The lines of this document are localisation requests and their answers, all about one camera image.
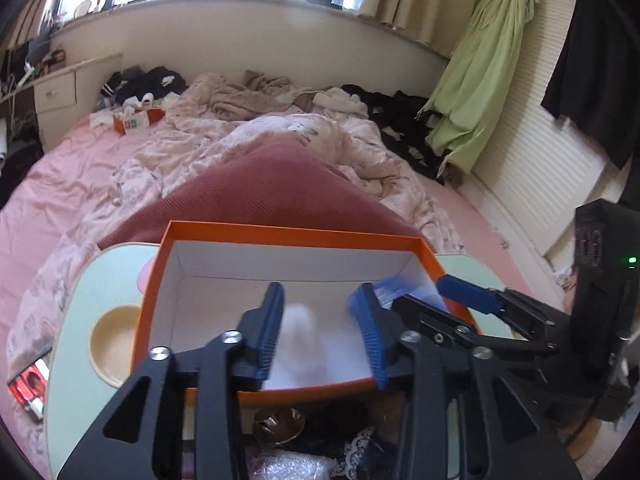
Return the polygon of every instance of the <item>black clothing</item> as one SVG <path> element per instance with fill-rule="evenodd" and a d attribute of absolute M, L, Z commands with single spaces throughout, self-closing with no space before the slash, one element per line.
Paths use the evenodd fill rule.
<path fill-rule="evenodd" d="M 0 175 L 0 209 L 9 201 L 10 196 L 18 187 L 31 167 L 42 158 L 42 144 L 38 128 L 38 119 L 22 126 L 19 135 L 13 139 L 11 128 L 11 113 L 9 101 L 0 104 L 0 118 L 6 118 L 7 153 L 2 175 Z M 15 117 L 17 121 L 24 121 L 27 113 L 35 110 L 34 89 L 27 88 L 15 95 Z"/>
<path fill-rule="evenodd" d="M 162 84 L 165 77 L 173 76 L 174 80 L 167 85 Z M 181 95 L 187 89 L 187 83 L 180 74 L 158 66 L 148 73 L 130 79 L 126 85 L 116 92 L 116 102 L 122 104 L 126 99 L 136 96 L 140 101 L 144 95 L 151 92 L 154 99 L 162 99 L 169 92 Z"/>
<path fill-rule="evenodd" d="M 357 85 L 343 85 L 342 89 L 349 95 L 356 94 L 367 105 L 369 120 L 377 124 L 382 142 L 388 150 L 404 158 L 417 173 L 444 183 L 442 178 L 437 177 L 444 156 L 435 155 L 424 142 L 431 131 L 427 121 L 431 116 L 440 115 L 430 110 L 417 118 L 427 98 L 410 96 L 401 91 L 390 97 L 379 92 L 367 92 Z M 384 128 L 391 128 L 395 135 L 384 131 Z"/>
<path fill-rule="evenodd" d="M 640 136 L 640 52 L 608 0 L 576 0 L 543 107 L 569 117 L 622 168 Z"/>
<path fill-rule="evenodd" d="M 640 153 L 635 153 L 631 159 L 625 189 L 622 190 L 618 203 L 634 211 L 640 211 Z"/>

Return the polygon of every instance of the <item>window sill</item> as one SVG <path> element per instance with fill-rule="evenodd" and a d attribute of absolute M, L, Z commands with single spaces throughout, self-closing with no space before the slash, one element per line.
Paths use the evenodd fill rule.
<path fill-rule="evenodd" d="M 175 2 L 187 3 L 190 1 L 202 2 L 204 0 L 143 0 L 143 1 L 131 2 L 130 4 L 121 4 L 119 6 L 113 7 L 113 9 L 103 10 L 101 12 L 92 12 L 91 14 L 86 14 L 85 16 L 81 16 L 80 18 L 74 18 L 66 22 L 61 28 L 59 28 L 56 32 L 52 34 L 51 41 L 54 41 L 58 36 L 63 35 L 68 30 L 72 30 L 73 28 L 76 28 L 76 27 L 81 27 L 85 23 L 89 23 L 94 20 L 101 20 L 101 19 L 107 18 L 112 14 L 119 14 L 121 12 L 129 12 L 131 10 L 144 9 L 145 7 L 148 7 L 148 6 L 170 5 Z M 308 10 L 313 10 L 315 12 L 328 12 L 333 14 L 334 16 L 339 16 L 343 19 L 354 20 L 357 22 L 365 23 L 366 25 L 369 25 L 369 27 L 375 27 L 375 28 L 384 30 L 389 34 L 402 38 L 403 40 L 408 41 L 409 43 L 413 43 L 425 50 L 428 50 L 432 54 L 435 54 L 441 57 L 442 59 L 447 59 L 444 56 L 441 56 L 440 54 L 438 54 L 436 51 L 432 50 L 429 47 L 429 45 L 408 37 L 400 30 L 387 27 L 386 25 L 376 22 L 372 18 L 367 18 L 365 16 L 362 16 L 358 14 L 355 10 L 343 10 L 339 7 L 328 7 L 325 5 L 310 2 L 308 0 L 237 0 L 237 1 L 250 1 L 250 2 L 260 1 L 260 2 L 265 2 L 267 4 L 296 6 L 296 7 L 301 7 Z"/>

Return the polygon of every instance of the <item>tissue box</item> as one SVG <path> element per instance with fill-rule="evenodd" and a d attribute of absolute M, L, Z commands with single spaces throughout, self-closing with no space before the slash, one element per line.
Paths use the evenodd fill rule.
<path fill-rule="evenodd" d="M 276 345 L 269 379 L 244 405 L 290 404 L 375 388 L 358 325 L 347 299 L 363 282 L 393 275 L 423 286 L 444 271 L 421 238 L 204 222 L 171 222 L 142 304 L 134 364 L 148 350 L 199 348 L 260 305 L 270 282 L 287 304 L 303 303 L 318 320 L 322 373 L 287 368 Z M 466 309 L 447 303 L 469 322 Z"/>
<path fill-rule="evenodd" d="M 146 128 L 157 123 L 164 117 L 162 108 L 145 108 L 137 110 L 132 116 L 123 113 L 113 115 L 113 129 L 119 134 L 125 135 L 129 130 Z"/>

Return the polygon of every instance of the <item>light green table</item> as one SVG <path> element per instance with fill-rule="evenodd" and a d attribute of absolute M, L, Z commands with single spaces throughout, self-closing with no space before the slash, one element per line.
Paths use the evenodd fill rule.
<path fill-rule="evenodd" d="M 89 363 L 91 330 L 108 310 L 121 304 L 142 302 L 138 275 L 157 252 L 155 244 L 115 246 L 89 263 L 78 280 L 54 345 L 47 387 L 45 432 L 54 479 L 84 432 L 116 392 L 98 377 Z M 504 288 L 491 270 L 470 256 L 441 254 L 438 260 L 447 273 L 463 280 L 479 286 Z M 477 312 L 472 315 L 483 333 L 511 337 L 506 325 L 493 316 Z M 456 444 L 457 441 L 452 441 L 450 447 L 455 449 Z M 450 462 L 457 463 L 456 457 L 456 453 L 450 454 Z"/>

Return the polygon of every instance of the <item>white drawer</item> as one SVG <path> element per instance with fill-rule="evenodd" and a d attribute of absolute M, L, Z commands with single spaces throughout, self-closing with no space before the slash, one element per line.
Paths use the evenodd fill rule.
<path fill-rule="evenodd" d="M 53 150 L 77 122 L 75 106 L 39 113 L 38 126 L 44 152 Z"/>
<path fill-rule="evenodd" d="M 33 89 L 36 112 L 56 110 L 76 104 L 76 74 L 68 74 L 36 84 Z"/>

